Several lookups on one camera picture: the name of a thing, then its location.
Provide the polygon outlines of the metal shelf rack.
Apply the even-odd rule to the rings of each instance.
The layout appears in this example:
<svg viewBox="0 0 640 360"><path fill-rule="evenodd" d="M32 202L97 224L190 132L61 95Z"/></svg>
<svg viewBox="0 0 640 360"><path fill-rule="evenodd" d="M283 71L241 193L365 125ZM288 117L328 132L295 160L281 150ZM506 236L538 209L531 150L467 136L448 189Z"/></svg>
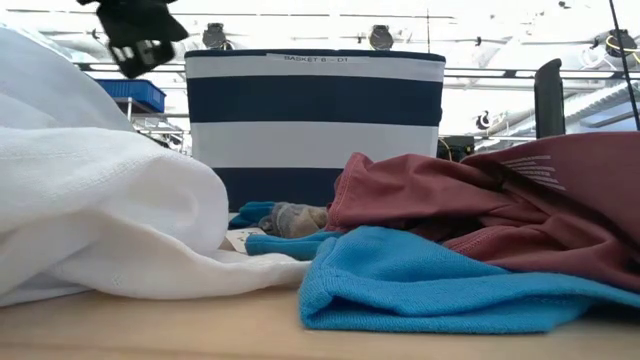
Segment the metal shelf rack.
<svg viewBox="0 0 640 360"><path fill-rule="evenodd" d="M155 113L152 108L132 97L116 97L115 103L126 115L133 128L141 135L162 147L191 155L187 140L190 131L171 124L163 113Z"/></svg>

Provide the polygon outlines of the navy white striped fabric basket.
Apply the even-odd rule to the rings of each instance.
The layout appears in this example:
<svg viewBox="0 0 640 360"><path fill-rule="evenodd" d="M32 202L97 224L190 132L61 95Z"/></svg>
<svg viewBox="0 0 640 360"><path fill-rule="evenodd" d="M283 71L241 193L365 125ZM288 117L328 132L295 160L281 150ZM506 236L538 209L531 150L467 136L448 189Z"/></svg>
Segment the navy white striped fabric basket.
<svg viewBox="0 0 640 360"><path fill-rule="evenodd" d="M195 159L250 201L324 205L353 153L432 156L444 57L372 50L198 50L185 56Z"/></svg>

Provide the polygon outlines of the thin black pole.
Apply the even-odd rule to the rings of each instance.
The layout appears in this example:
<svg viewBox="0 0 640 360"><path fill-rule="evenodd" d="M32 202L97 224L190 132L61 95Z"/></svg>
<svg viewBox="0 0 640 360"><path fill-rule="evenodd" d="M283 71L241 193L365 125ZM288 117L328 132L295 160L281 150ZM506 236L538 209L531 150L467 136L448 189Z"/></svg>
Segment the thin black pole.
<svg viewBox="0 0 640 360"><path fill-rule="evenodd" d="M638 132L640 132L640 111L637 108L637 102L636 102L636 98L635 98L634 87L633 87L633 85L631 83L631 77L630 77L629 67L628 67L628 63L627 63L627 54L626 54L626 50L624 48L624 44L623 44L623 40L622 40L622 33L621 33L621 29L619 27L619 21L618 21L618 18L617 18L614 2L613 2L613 0L608 0L608 3L609 3L609 8L610 8L613 24L614 24L615 38L616 38L617 43L618 43L619 52L621 53L621 56L622 56L623 74L624 74L624 79L625 79L625 82L626 82L626 85L627 85L627 90L628 90L628 95L629 95L630 104L631 104L631 108L632 108L632 113L633 113L633 117L634 117L635 127L636 127L636 130Z"/></svg>

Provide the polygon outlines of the blue storage bin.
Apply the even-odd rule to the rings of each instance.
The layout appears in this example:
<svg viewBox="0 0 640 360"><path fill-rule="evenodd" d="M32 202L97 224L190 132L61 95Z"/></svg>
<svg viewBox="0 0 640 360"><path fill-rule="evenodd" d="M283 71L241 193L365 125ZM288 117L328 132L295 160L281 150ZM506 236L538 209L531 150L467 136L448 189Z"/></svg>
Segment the blue storage bin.
<svg viewBox="0 0 640 360"><path fill-rule="evenodd" d="M96 79L112 98L132 98L155 112L165 110L166 94L148 80Z"/></svg>

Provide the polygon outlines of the black machine cabinet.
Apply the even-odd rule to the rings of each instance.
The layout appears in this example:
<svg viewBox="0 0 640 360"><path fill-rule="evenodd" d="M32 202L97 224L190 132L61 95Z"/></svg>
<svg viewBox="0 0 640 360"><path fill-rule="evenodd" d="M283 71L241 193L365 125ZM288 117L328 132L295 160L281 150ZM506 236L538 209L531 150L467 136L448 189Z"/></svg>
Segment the black machine cabinet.
<svg viewBox="0 0 640 360"><path fill-rule="evenodd" d="M475 139L471 136L446 136L438 139L436 157L460 162L475 153Z"/></svg>

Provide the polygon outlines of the cyan knit cloth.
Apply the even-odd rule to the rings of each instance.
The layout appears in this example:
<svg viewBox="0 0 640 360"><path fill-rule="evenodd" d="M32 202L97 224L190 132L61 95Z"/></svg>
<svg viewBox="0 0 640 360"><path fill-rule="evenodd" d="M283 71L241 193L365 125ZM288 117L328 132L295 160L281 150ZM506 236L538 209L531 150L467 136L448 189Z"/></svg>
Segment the cyan knit cloth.
<svg viewBox="0 0 640 360"><path fill-rule="evenodd" d="M640 294L568 275L511 273L388 228L299 239L252 234L245 249L310 261L299 316L315 330L544 333L596 305L640 309Z"/></svg>

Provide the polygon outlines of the teal sock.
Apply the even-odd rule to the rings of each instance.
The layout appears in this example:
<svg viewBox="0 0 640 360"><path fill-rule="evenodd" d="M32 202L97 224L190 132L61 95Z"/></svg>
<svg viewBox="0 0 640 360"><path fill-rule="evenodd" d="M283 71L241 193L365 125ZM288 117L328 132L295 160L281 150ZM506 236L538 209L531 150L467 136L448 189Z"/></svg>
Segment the teal sock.
<svg viewBox="0 0 640 360"><path fill-rule="evenodd" d="M235 230L257 226L262 218L271 214L274 206L275 203L271 201L246 203L229 220L229 229Z"/></svg>

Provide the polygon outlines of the small printed paper tag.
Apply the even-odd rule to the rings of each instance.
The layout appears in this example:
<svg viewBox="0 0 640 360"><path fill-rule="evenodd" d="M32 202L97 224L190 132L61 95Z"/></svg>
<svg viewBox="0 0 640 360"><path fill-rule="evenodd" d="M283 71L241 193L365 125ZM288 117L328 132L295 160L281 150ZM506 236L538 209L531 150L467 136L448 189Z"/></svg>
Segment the small printed paper tag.
<svg viewBox="0 0 640 360"><path fill-rule="evenodd" d="M256 227L228 230L225 239L236 252L246 254L245 244L251 235L265 235L265 232Z"/></svg>

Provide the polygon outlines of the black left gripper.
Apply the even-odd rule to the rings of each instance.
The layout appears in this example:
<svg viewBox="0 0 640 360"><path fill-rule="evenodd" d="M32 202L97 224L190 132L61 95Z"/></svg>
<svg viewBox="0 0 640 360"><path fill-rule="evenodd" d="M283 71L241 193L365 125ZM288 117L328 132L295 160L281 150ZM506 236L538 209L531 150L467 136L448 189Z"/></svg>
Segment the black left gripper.
<svg viewBox="0 0 640 360"><path fill-rule="evenodd" d="M126 78L134 79L175 57L173 44L189 37L171 15L176 0L77 0L96 3L95 11L108 38L106 48Z"/></svg>

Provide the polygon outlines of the grey striped socks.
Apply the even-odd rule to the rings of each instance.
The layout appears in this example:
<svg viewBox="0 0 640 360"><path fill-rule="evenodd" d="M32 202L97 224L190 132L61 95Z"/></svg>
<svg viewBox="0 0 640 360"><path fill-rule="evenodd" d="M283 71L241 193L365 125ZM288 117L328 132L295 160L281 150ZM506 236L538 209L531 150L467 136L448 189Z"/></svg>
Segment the grey striped socks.
<svg viewBox="0 0 640 360"><path fill-rule="evenodd" d="M328 211L324 207L278 202L258 226L267 234L283 238L301 238L326 227Z"/></svg>

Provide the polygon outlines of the maroon shirt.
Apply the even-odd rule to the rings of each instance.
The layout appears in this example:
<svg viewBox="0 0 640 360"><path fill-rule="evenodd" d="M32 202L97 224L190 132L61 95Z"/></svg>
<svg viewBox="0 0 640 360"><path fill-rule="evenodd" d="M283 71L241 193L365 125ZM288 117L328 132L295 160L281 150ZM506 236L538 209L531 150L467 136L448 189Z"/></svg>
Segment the maroon shirt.
<svg viewBox="0 0 640 360"><path fill-rule="evenodd" d="M640 293L640 132L544 138L460 162L356 153L328 226L414 232L516 272L578 276Z"/></svg>

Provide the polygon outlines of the black upright column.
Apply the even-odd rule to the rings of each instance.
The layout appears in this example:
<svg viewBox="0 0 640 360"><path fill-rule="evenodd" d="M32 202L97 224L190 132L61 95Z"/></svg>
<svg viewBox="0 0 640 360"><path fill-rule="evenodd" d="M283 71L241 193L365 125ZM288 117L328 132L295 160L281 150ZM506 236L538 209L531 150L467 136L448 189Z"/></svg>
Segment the black upright column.
<svg viewBox="0 0 640 360"><path fill-rule="evenodd" d="M564 135L564 89L560 76L562 61L553 59L540 67L534 75L536 138Z"/></svg>

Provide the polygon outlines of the white towel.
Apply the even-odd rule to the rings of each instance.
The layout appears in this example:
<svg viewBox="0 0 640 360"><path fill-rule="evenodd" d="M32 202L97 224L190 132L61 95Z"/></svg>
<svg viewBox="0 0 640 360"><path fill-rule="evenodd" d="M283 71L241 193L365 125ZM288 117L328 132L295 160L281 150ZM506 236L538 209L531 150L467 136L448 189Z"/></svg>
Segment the white towel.
<svg viewBox="0 0 640 360"><path fill-rule="evenodd" d="M92 78L0 27L0 307L301 281L304 262L225 250L228 215L210 167L136 133Z"/></svg>

